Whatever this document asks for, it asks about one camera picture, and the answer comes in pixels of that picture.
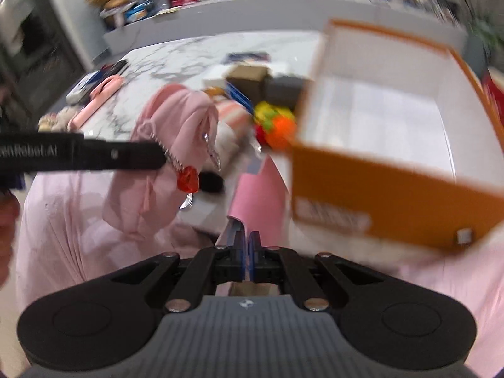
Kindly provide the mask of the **pink pouch with chain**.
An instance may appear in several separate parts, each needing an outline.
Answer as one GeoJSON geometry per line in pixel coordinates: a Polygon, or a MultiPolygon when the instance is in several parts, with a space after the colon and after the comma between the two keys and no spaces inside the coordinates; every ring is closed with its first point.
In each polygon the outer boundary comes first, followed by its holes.
{"type": "Polygon", "coordinates": [[[167,84],[137,119],[132,142],[152,142],[167,161],[154,171],[115,172],[102,217],[117,230],[149,238],[175,219],[198,174],[215,155],[219,115],[212,99],[182,84],[167,84]]]}

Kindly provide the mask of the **white striped plush toy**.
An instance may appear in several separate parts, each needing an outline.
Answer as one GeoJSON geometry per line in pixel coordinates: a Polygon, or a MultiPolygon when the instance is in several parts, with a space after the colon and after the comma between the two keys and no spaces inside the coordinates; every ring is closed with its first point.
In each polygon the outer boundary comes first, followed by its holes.
{"type": "Polygon", "coordinates": [[[227,99],[216,104],[219,122],[215,138],[215,150],[224,170],[240,151],[252,131],[253,116],[236,101],[227,99]]]}

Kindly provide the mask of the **orange crochet fruit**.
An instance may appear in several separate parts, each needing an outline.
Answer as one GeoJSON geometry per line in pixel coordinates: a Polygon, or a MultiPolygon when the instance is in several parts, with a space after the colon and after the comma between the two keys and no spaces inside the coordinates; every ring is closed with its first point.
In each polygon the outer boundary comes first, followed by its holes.
{"type": "Polygon", "coordinates": [[[261,146],[277,152],[285,152],[295,137],[297,124],[294,119],[276,116],[255,126],[255,138],[261,146]]]}

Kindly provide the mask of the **yellow toy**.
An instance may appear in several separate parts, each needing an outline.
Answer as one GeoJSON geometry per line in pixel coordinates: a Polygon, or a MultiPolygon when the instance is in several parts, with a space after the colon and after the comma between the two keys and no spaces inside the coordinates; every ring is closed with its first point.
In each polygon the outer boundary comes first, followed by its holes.
{"type": "Polygon", "coordinates": [[[274,106],[267,101],[261,101],[254,108],[254,120],[258,125],[272,121],[278,116],[295,120],[294,113],[288,107],[274,106]]]}

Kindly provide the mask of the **small brown cardboard box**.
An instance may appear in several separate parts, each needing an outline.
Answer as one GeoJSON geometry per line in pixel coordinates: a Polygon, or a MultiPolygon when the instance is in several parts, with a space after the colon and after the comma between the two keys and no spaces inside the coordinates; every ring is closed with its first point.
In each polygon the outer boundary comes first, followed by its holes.
{"type": "Polygon", "coordinates": [[[226,80],[250,99],[253,105],[257,105],[263,100],[265,82],[269,77],[269,68],[266,66],[236,65],[227,73],[226,80]]]}

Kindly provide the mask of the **orange cardboard box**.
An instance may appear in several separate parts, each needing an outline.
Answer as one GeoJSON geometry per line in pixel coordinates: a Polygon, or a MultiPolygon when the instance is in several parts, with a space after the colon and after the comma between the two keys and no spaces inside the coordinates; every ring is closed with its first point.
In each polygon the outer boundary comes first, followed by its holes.
{"type": "Polygon", "coordinates": [[[296,117],[296,220],[442,250],[502,224],[503,128],[448,46],[332,20],[296,117]]]}

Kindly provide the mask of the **pink paper sheet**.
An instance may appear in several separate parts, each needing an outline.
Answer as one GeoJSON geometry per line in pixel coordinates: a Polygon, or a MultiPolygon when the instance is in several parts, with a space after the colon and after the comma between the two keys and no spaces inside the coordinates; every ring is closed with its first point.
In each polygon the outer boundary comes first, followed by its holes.
{"type": "Polygon", "coordinates": [[[268,155],[257,173],[240,175],[227,218],[242,223],[247,235],[258,231],[263,246],[280,246],[284,239],[287,196],[285,182],[268,155]]]}

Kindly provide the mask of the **pink bed cloth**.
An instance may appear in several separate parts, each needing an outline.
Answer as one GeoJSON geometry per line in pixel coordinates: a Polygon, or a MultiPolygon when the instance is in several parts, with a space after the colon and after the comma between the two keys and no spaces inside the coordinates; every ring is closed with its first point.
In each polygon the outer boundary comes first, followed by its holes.
{"type": "Polygon", "coordinates": [[[173,221],[102,218],[107,172],[38,174],[17,256],[30,377],[500,377],[503,249],[382,267],[262,245],[259,282],[173,221]]]}

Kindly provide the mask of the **pink remote-like object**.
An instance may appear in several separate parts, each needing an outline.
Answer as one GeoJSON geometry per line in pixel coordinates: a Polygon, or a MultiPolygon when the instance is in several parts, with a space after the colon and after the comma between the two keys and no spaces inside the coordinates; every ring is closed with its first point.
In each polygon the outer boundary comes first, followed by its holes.
{"type": "Polygon", "coordinates": [[[116,74],[98,84],[90,93],[89,103],[69,121],[68,130],[78,131],[111,96],[120,90],[124,81],[122,76],[116,74]]]}

